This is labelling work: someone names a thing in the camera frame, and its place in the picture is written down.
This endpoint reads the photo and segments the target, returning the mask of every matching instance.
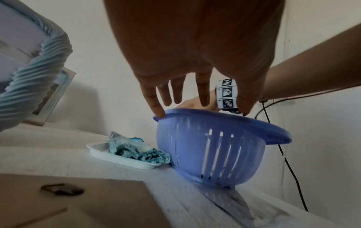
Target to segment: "plastic colander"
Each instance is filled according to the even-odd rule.
[[[291,134],[263,121],[205,110],[171,109],[158,122],[157,146],[182,175],[234,187],[256,173],[266,145],[287,144]]]

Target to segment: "picture frame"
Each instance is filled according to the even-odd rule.
[[[61,73],[57,76],[54,85],[50,88],[47,96],[43,99],[43,102],[39,104],[38,109],[23,122],[44,126],[46,120],[54,110],[60,98],[64,95],[75,74],[74,71],[63,68]]]

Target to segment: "black cable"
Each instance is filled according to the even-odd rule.
[[[353,88],[353,87],[357,87],[357,86],[360,86],[360,85],[355,85],[355,86],[349,86],[349,87],[346,87],[346,88],[342,88],[342,89],[335,89],[335,90],[331,90],[331,91],[326,91],[326,92],[322,92],[322,93],[318,93],[318,94],[311,94],[311,95],[306,95],[306,96],[300,96],[300,97],[291,97],[291,98],[286,98],[286,99],[282,99],[282,100],[279,100],[279,101],[276,101],[276,102],[273,102],[269,105],[267,105],[266,107],[263,106],[263,109],[261,109],[255,116],[255,119],[257,119],[258,115],[262,112],[262,111],[266,111],[266,108],[274,105],[274,104],[277,104],[277,103],[280,103],[280,102],[283,102],[283,101],[289,101],[289,100],[297,100],[297,99],[301,99],[301,98],[306,98],[306,97],[314,97],[314,96],[317,96],[317,95],[322,95],[322,94],[329,94],[329,93],[332,93],[332,92],[336,92],[336,91],[340,91],[340,90],[344,90],[344,89],[350,89],[350,88]]]
[[[267,111],[266,111],[266,108],[267,108],[267,107],[264,107],[264,102],[262,102],[262,106],[263,106],[263,109],[262,109],[262,110],[264,110],[264,114],[266,114],[268,123],[271,123],[270,118],[268,117],[268,114],[267,114]],[[279,144],[278,144],[278,148],[279,148],[279,151],[281,152],[281,154],[282,154],[282,156],[283,156],[284,153],[283,153],[283,150],[282,150],[282,148],[281,148],[281,146],[280,146]],[[300,198],[301,198],[303,207],[305,208],[305,211],[308,212],[308,209],[307,209],[307,206],[306,206],[306,202],[305,202],[305,200],[304,200],[304,198],[303,198],[303,194],[302,194],[302,191],[301,191],[300,183],[298,182],[298,179],[297,179],[296,175],[294,174],[294,172],[293,172],[293,170],[292,170],[292,168],[291,168],[291,166],[290,166],[290,164],[288,163],[288,161],[287,161],[286,158],[285,158],[285,162],[286,162],[287,167],[288,167],[288,169],[290,170],[290,172],[291,172],[294,180],[296,181],[296,185],[297,185],[297,188],[298,188],[298,193],[300,194]]]

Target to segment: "white plate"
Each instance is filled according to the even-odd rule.
[[[86,146],[89,149],[89,153],[92,157],[107,162],[113,162],[120,165],[130,166],[138,169],[154,169],[156,166],[161,165],[161,163],[152,164],[148,162],[142,162],[134,159],[125,158],[119,155],[111,154],[108,152],[109,144],[107,142],[90,143]]]

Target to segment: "crumpled cloth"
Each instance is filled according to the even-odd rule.
[[[149,163],[170,163],[170,155],[146,144],[140,138],[128,139],[114,131],[109,136],[109,153]]]

